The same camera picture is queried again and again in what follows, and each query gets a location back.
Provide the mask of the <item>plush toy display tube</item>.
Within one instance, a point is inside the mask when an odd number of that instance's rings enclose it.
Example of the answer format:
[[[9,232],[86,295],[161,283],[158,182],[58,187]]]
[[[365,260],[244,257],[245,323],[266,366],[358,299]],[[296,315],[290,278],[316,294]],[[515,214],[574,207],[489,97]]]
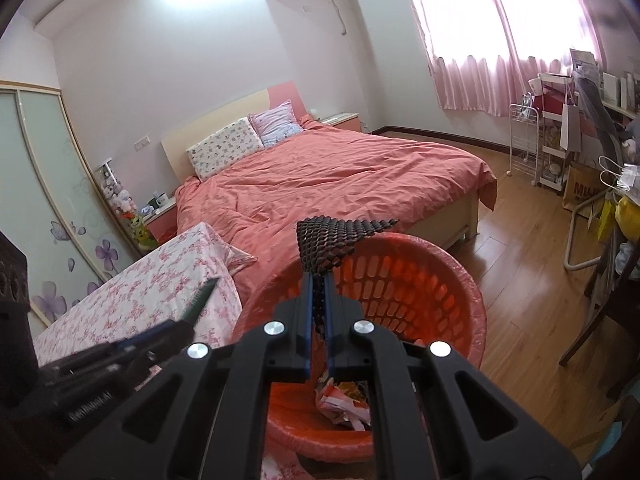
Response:
[[[157,240],[146,227],[138,206],[111,167],[111,159],[101,164],[94,175],[98,181],[104,200],[127,233],[130,240],[142,255],[157,248]]]

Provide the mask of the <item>beige pink headboard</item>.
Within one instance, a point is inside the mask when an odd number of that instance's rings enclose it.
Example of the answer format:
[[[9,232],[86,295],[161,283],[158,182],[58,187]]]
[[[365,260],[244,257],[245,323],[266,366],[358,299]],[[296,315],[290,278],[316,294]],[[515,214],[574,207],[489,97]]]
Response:
[[[287,100],[291,101],[297,119],[307,114],[306,106],[298,93],[295,82],[291,80],[244,96],[244,98],[226,104],[218,110],[212,110],[195,119],[194,122],[168,133],[162,140],[162,147],[175,177],[180,183],[183,183],[188,177],[194,175],[194,169],[188,154],[186,154],[186,150],[192,145],[201,142],[210,134],[237,119],[264,110],[271,110]]]

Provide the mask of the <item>white red snack wrapper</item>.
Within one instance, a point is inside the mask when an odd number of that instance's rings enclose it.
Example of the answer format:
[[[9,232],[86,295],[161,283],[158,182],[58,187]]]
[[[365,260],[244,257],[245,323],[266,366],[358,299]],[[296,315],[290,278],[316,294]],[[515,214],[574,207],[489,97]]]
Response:
[[[334,382],[333,377],[321,375],[314,389],[314,404],[335,426],[371,429],[370,406],[356,382]]]

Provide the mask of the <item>pink bedside table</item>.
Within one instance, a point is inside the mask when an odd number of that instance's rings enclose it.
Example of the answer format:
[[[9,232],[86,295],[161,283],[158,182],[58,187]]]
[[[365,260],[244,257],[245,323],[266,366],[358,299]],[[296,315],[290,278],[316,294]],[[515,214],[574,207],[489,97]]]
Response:
[[[163,245],[168,240],[171,240],[178,230],[175,197],[171,197],[165,205],[158,208],[149,217],[146,217],[144,224],[158,244]]]
[[[323,125],[337,129],[361,131],[360,117],[357,113],[340,113],[320,120]]]

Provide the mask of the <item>black foam mesh sheet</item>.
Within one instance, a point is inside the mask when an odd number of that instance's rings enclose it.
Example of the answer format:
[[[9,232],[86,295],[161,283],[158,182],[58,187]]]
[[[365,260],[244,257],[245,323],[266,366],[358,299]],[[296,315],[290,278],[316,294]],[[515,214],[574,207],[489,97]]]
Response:
[[[331,310],[333,270],[351,255],[357,243],[390,230],[399,222],[388,220],[344,220],[315,216],[296,224],[296,240],[303,270],[302,303],[310,328],[326,345],[326,360],[333,364],[337,331]]]

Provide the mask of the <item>salmon pink bed duvet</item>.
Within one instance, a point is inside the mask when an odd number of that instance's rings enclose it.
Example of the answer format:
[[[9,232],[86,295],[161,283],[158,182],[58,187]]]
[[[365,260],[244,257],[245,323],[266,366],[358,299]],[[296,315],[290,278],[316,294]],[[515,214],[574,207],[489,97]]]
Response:
[[[235,275],[243,302],[296,257],[305,218],[394,219],[406,232],[474,194],[494,208],[498,184],[483,159],[447,144],[340,130],[307,119],[303,132],[176,191],[177,226],[208,223],[255,257]]]

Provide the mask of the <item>floral sliding wardrobe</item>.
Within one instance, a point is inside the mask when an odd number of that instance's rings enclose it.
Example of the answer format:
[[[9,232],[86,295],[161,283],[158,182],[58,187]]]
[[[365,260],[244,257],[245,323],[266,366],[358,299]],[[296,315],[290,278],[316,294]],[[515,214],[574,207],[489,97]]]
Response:
[[[2,84],[1,231],[28,261],[35,336],[140,257],[52,89]]]

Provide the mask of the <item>floral white pillow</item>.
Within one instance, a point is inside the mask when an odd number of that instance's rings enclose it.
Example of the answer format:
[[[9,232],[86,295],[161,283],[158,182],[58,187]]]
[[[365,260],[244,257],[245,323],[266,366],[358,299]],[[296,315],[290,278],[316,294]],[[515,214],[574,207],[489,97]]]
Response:
[[[196,176],[205,181],[263,148],[264,144],[248,118],[242,117],[192,145],[186,154]]]

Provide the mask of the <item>yellow bag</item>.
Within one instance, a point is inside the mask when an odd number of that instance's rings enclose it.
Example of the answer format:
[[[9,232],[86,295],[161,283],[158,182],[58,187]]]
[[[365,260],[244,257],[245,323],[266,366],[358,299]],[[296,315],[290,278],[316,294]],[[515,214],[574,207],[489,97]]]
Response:
[[[640,236],[640,209],[628,197],[623,196],[618,202],[606,200],[604,202],[600,222],[597,230],[599,242],[605,242],[618,226],[631,243],[637,243]]]

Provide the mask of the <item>white mug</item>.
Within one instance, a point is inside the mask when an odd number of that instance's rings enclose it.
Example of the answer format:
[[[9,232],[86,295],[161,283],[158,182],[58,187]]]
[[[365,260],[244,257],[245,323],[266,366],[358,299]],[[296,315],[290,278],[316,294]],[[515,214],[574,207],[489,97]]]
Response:
[[[155,200],[156,200],[157,207],[163,207],[167,203],[168,197],[165,193],[162,193],[160,195],[157,195],[155,197]]]

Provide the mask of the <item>orange plastic laundry basket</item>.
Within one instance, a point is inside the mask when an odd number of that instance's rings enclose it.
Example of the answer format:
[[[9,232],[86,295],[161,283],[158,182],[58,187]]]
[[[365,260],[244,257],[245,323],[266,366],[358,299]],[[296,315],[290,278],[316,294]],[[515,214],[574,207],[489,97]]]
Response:
[[[303,270],[296,246],[273,260],[264,252],[234,279],[243,310],[232,337],[271,320],[281,301],[300,292]],[[414,344],[444,340],[474,366],[483,359],[486,311],[472,276],[448,252],[401,233],[378,234],[359,242],[334,271],[341,295],[358,301],[362,314]],[[274,384],[267,437],[289,451],[322,462],[355,463],[373,455],[369,431],[332,424],[316,407],[316,388],[326,371],[326,352],[312,338],[311,372],[303,384]]]

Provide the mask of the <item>floral pink white tablecloth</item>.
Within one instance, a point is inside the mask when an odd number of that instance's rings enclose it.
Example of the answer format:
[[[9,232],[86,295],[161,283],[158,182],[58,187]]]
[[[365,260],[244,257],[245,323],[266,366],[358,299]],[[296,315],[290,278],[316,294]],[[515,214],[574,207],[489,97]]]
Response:
[[[209,347],[231,341],[242,304],[233,278],[256,258],[225,242],[207,223],[177,235],[100,286],[35,341],[40,365],[95,344],[128,338],[181,318],[200,287],[218,280],[195,325]]]

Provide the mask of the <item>pink window curtain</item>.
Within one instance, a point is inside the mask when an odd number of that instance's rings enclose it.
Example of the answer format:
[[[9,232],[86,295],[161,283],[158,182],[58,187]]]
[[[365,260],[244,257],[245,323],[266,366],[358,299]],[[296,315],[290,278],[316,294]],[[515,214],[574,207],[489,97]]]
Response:
[[[443,110],[506,116],[538,74],[570,54],[602,56],[584,0],[410,0]]]

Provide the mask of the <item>striped pink pillow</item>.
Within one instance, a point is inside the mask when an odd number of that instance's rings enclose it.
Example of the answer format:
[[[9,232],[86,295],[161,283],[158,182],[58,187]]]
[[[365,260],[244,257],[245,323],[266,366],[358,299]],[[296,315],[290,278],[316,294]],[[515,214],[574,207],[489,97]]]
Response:
[[[286,100],[270,110],[249,114],[247,118],[265,148],[271,148],[303,131],[295,117],[293,104],[290,100]]]

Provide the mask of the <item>right pink bedside table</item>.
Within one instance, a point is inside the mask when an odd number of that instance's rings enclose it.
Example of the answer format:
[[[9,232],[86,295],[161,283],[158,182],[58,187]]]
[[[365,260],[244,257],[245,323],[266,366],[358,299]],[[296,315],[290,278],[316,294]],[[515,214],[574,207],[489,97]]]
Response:
[[[360,117],[357,113],[340,113],[320,120],[323,125],[337,129],[361,131]]]

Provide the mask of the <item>brown cardboard box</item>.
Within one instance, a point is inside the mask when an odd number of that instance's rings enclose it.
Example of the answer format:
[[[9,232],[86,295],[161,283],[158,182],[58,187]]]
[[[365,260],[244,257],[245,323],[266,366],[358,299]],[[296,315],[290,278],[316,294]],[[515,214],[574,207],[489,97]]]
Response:
[[[574,210],[578,205],[603,191],[600,171],[590,166],[572,162],[568,167],[562,206]]]

